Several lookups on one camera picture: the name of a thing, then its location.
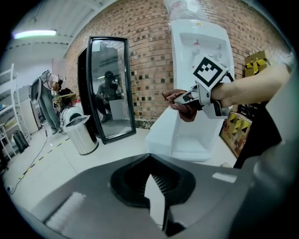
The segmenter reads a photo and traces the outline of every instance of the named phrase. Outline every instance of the cable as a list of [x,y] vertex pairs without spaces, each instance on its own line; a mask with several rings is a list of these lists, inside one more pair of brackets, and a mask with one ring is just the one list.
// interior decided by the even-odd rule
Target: cable
[[[46,129],[45,129],[45,133],[46,133],[46,141],[45,141],[45,143],[43,144],[43,147],[42,147],[41,151],[39,151],[38,155],[34,158],[34,160],[32,161],[32,163],[31,163],[30,166],[28,167],[28,169],[32,166],[32,164],[34,163],[34,161],[36,160],[36,158],[39,156],[39,154],[42,152],[43,148],[45,147],[45,145],[46,145],[46,143],[47,143],[47,141],[48,141],[48,133],[47,133],[47,130],[46,130]],[[11,193],[11,195],[14,194],[15,190],[17,189],[17,186],[18,186],[19,182],[20,182],[23,178],[21,178],[21,179],[17,182],[17,184],[16,184],[15,187],[14,187],[14,191]]]

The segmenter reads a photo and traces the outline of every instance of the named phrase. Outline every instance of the brick wall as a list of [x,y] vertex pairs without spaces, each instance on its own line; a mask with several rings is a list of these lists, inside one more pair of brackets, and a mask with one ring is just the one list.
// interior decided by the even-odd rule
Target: brick wall
[[[289,49],[257,11],[238,0],[201,0],[210,22],[226,29],[235,62],[235,78],[244,76],[244,58],[269,49],[280,62]],[[93,18],[66,52],[66,85],[78,93],[77,57],[90,35],[129,39],[135,119],[156,120],[167,107],[161,92],[173,88],[171,33],[163,0],[119,0]]]

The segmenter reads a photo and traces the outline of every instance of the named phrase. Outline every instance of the person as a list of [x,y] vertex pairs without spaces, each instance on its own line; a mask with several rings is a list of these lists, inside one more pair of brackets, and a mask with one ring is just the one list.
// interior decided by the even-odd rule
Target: person
[[121,99],[121,87],[116,83],[115,76],[110,70],[105,73],[105,82],[100,84],[96,97],[95,104],[97,109],[103,114],[101,123],[105,123],[111,119],[111,108],[109,101]]
[[[295,68],[296,61],[293,52],[283,63],[272,65],[258,74],[231,83],[218,83],[211,91],[211,99],[218,100],[221,107],[232,105],[259,103],[260,107],[252,122],[246,144],[242,149],[234,168],[241,168],[245,160],[252,156],[260,155],[267,148],[281,141],[280,134],[266,110],[268,101],[282,88],[290,78],[291,70]],[[162,93],[165,100],[169,101],[171,108],[178,110],[182,120],[192,122],[197,110],[201,109],[198,102],[187,105],[174,103],[174,99],[184,94],[184,90],[171,90]],[[271,135],[265,140],[261,134]]]
[[63,133],[52,103],[52,93],[58,93],[61,90],[61,84],[62,80],[59,80],[58,76],[49,74],[47,80],[42,85],[42,92],[39,98],[40,107],[52,129],[52,134],[56,134],[57,131]]

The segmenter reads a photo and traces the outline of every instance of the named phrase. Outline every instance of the ceiling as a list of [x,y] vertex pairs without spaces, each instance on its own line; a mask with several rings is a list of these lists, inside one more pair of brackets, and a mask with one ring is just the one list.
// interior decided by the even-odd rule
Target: ceiling
[[22,51],[35,45],[40,48],[49,48],[49,56],[57,51],[62,56],[80,30],[100,11],[116,0],[43,0],[29,11],[16,26],[12,34],[26,30],[56,30],[56,36],[27,37],[13,39],[5,51]]

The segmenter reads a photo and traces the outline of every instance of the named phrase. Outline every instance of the trash can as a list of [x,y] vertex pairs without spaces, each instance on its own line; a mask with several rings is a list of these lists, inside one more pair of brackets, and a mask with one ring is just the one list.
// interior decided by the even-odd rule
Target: trash can
[[64,127],[64,131],[80,155],[88,155],[99,146],[97,140],[92,140],[85,125],[89,117],[90,115],[76,117]]

